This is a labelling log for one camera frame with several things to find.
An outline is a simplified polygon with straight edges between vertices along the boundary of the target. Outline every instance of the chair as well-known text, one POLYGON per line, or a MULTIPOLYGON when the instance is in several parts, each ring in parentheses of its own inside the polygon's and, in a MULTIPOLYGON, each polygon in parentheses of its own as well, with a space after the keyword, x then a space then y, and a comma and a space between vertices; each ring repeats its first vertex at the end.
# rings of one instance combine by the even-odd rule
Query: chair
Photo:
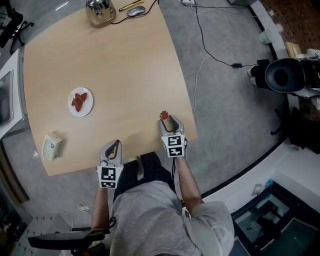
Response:
POLYGON ((15 46, 16 41, 18 40, 21 46, 24 46, 25 43, 21 40, 21 33, 29 26, 33 27, 35 24, 27 21, 24 21, 24 16, 15 11, 15 9, 11 9, 9 1, 6 1, 5 4, 6 12, 9 18, 11 18, 10 22, 6 27, 4 27, 2 33, 0 34, 0 47, 3 48, 6 46, 9 39, 12 39, 12 45, 10 48, 10 54, 14 53, 13 48, 15 46))

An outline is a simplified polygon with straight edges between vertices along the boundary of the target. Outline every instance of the kettle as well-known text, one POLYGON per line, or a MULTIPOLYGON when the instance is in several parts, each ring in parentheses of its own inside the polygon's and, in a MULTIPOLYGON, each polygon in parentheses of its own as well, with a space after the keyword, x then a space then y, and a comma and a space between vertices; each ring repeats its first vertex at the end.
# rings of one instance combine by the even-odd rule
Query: kettle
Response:
POLYGON ((108 26, 117 16, 111 0, 86 0, 85 11, 89 22, 97 28, 108 26))

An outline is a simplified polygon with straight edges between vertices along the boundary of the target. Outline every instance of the cord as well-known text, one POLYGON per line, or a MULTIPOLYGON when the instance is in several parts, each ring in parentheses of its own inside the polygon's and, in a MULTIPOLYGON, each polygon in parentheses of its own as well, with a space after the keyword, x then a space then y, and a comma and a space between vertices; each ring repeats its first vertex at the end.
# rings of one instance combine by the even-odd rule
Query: cord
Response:
POLYGON ((251 65, 242 65, 242 67, 252 67, 254 65, 258 65, 258 64, 256 63, 256 64, 251 64, 251 65))
POLYGON ((230 64, 228 64, 228 63, 226 63, 226 62, 224 62, 224 61, 222 61, 222 60, 219 60, 219 59, 215 58, 215 57, 214 57, 210 52, 208 52, 208 50, 206 49, 205 41, 204 41, 204 32, 203 32, 202 27, 201 27, 200 22, 199 22, 197 2, 196 2, 196 1, 194 1, 194 2, 195 2, 195 15, 196 15, 196 20, 197 20, 197 22, 198 22, 198 25, 199 25, 199 28, 200 28, 200 31, 201 31, 201 39, 202 39, 202 44, 203 44, 204 50, 205 50, 212 58, 214 58, 217 62, 221 62, 221 63, 223 63, 223 64, 225 64, 225 65, 227 65, 227 66, 229 66, 229 67, 232 67, 232 65, 230 65, 230 64))
POLYGON ((174 157, 172 159, 172 168, 171 168, 171 177, 172 177, 173 183, 175 183, 175 173, 176 173, 176 158, 174 157))
MULTIPOLYGON (((226 38, 224 39, 223 43, 219 44, 219 46, 217 47, 217 49, 214 49, 213 51, 211 51, 210 54, 218 51, 219 48, 226 43, 226 41, 227 41, 227 39, 229 38, 229 35, 230 35, 230 28, 231 28, 231 27, 230 27, 230 24, 229 24, 226 16, 224 16, 223 14, 220 14, 220 15, 222 15, 222 16, 224 17, 225 22, 226 22, 227 25, 228 25, 227 36, 226 36, 226 38)), ((203 59, 203 61, 202 61, 201 64, 200 64, 200 67, 199 67, 198 71, 197 71, 196 74, 195 74, 195 87, 194 87, 194 91, 193 91, 193 102, 194 102, 194 105, 193 105, 193 110, 192 110, 193 117, 195 116, 195 110, 196 110, 196 105, 197 105, 197 102, 196 102, 196 90, 197 90, 197 86, 198 86, 198 73, 200 72, 203 63, 204 63, 207 59, 209 59, 210 56, 211 56, 211 55, 208 55, 206 58, 203 59)))
POLYGON ((140 13, 140 14, 137 14, 137 15, 135 15, 135 16, 128 16, 128 17, 125 17, 124 19, 122 19, 122 20, 120 20, 120 21, 118 21, 118 22, 111 22, 111 24, 116 25, 116 24, 119 24, 119 23, 121 23, 121 22, 124 22, 125 20, 128 20, 128 19, 133 19, 133 18, 139 18, 139 17, 146 16, 146 15, 150 12, 151 8, 154 6, 154 4, 155 4, 156 2, 158 2, 158 4, 159 4, 159 0, 154 0, 154 2, 151 4, 149 10, 148 10, 147 12, 145 12, 145 13, 140 13))
POLYGON ((93 207, 93 205, 87 205, 85 202, 79 202, 77 204, 77 206, 74 208, 73 215, 72 215, 72 218, 71 218, 71 229, 70 229, 70 232, 74 228, 74 216, 75 216, 76 210, 78 209, 78 211, 80 213, 90 214, 91 215, 90 209, 92 207, 93 207))
POLYGON ((263 14, 263 15, 259 15, 259 16, 250 16, 250 15, 246 15, 246 14, 242 14, 242 13, 238 13, 238 12, 233 12, 233 11, 228 11, 228 10, 224 10, 225 8, 232 8, 232 9, 246 9, 246 7, 215 7, 215 6, 203 6, 201 4, 197 4, 198 5, 198 8, 213 8, 213 9, 219 9, 220 11, 224 11, 224 12, 227 12, 227 13, 230 13, 230 14, 238 14, 238 15, 241 15, 241 16, 245 16, 245 17, 248 17, 248 18, 258 18, 258 17, 263 17, 263 16, 266 16, 266 15, 269 15, 269 13, 267 14, 263 14))
MULTIPOLYGON (((242 63, 228 64, 228 63, 226 63, 226 62, 224 62, 224 61, 222 61, 222 60, 219 60, 219 59, 217 59, 216 57, 214 57, 214 56, 206 49, 205 41, 204 41, 204 32, 203 32, 202 27, 201 27, 200 22, 199 22, 198 4, 197 4, 196 1, 194 1, 194 3, 195 3, 195 5, 194 5, 194 6, 195 6, 195 9, 192 8, 192 3, 190 3, 190 7, 191 7, 192 10, 195 11, 196 20, 197 20, 197 22, 198 22, 198 25, 199 25, 199 28, 200 28, 200 31, 201 31, 201 39, 202 39, 202 44, 203 44, 204 50, 205 50, 212 58, 214 58, 217 62, 221 62, 221 63, 223 63, 223 64, 225 64, 225 65, 227 65, 227 66, 229 66, 229 67, 232 67, 232 68, 234 68, 234 69, 251 66, 251 65, 242 65, 242 63)), ((213 11, 215 11, 215 10, 205 11, 205 12, 201 11, 201 12, 202 12, 202 13, 209 13, 209 12, 213 12, 213 11)))
POLYGON ((201 7, 201 8, 212 8, 212 9, 247 9, 247 7, 245 6, 242 6, 242 7, 239 7, 239 6, 204 6, 202 4, 198 4, 199 6, 198 7, 201 7))

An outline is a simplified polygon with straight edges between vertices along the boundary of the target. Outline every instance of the white cable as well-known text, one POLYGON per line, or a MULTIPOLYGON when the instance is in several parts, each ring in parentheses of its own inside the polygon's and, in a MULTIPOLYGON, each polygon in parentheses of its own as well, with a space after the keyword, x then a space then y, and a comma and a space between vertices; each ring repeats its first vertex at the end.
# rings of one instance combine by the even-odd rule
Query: white cable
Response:
POLYGON ((75 216, 76 210, 78 209, 78 211, 80 213, 83 213, 83 214, 91 214, 90 209, 92 207, 93 207, 93 205, 87 205, 85 202, 79 202, 78 203, 78 205, 74 208, 73 215, 72 215, 72 218, 71 218, 71 229, 70 229, 70 232, 74 228, 74 216, 75 216))
MULTIPOLYGON (((226 41, 227 41, 227 39, 229 38, 229 35, 230 35, 230 24, 229 24, 226 16, 224 16, 223 14, 217 12, 216 10, 211 10, 210 12, 216 12, 216 13, 222 15, 222 16, 224 17, 224 19, 225 19, 225 22, 226 22, 227 25, 228 25, 228 32, 227 32, 226 38, 224 39, 223 43, 221 43, 221 44, 218 46, 217 49, 215 49, 215 50, 213 50, 213 51, 210 52, 210 54, 212 54, 212 53, 218 51, 219 48, 226 43, 226 41)), ((203 59, 203 61, 202 61, 201 64, 200 64, 199 70, 198 70, 198 71, 196 72, 196 74, 195 74, 195 87, 194 87, 194 91, 193 91, 193 101, 194 101, 194 105, 193 105, 193 110, 192 110, 193 116, 195 116, 195 110, 196 110, 196 105, 197 105, 197 102, 196 102, 196 90, 197 90, 197 86, 198 86, 198 73, 200 72, 203 63, 204 63, 207 59, 209 59, 210 57, 211 57, 211 56, 208 55, 205 59, 203 59)))
POLYGON ((267 13, 267 14, 260 15, 260 16, 250 16, 250 15, 246 15, 246 14, 242 14, 242 13, 238 13, 238 12, 233 12, 233 11, 225 10, 225 9, 222 9, 221 7, 219 7, 219 8, 216 7, 216 8, 213 9, 213 10, 207 10, 207 11, 196 10, 196 9, 193 9, 192 3, 190 3, 190 7, 191 7, 192 10, 198 11, 199 13, 203 13, 203 14, 210 13, 210 12, 216 12, 216 13, 217 13, 217 10, 220 10, 220 11, 224 11, 224 12, 227 12, 227 13, 230 13, 230 14, 238 14, 238 15, 245 16, 245 17, 248 17, 248 18, 263 17, 263 16, 266 16, 266 15, 269 15, 269 13, 267 13))

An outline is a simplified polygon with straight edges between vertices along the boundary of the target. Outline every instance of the wooden table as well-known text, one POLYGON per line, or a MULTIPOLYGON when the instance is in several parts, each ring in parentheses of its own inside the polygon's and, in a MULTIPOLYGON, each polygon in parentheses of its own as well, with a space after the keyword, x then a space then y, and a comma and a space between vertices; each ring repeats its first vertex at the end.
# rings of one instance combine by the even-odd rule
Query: wooden table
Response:
MULTIPOLYGON (((130 0, 117 0, 115 9, 130 0)), ((146 0, 148 10, 153 1, 146 0)), ((116 21, 126 16, 118 13, 116 21)), ((197 137, 184 77, 158 4, 145 17, 92 27, 85 9, 55 23, 25 47, 24 93, 32 135, 49 176, 94 167, 100 149, 119 139, 122 159, 161 149, 159 114, 167 110, 197 137), (94 97, 74 117, 67 99, 77 87, 94 97), (42 157, 45 134, 63 139, 59 158, 42 157)))

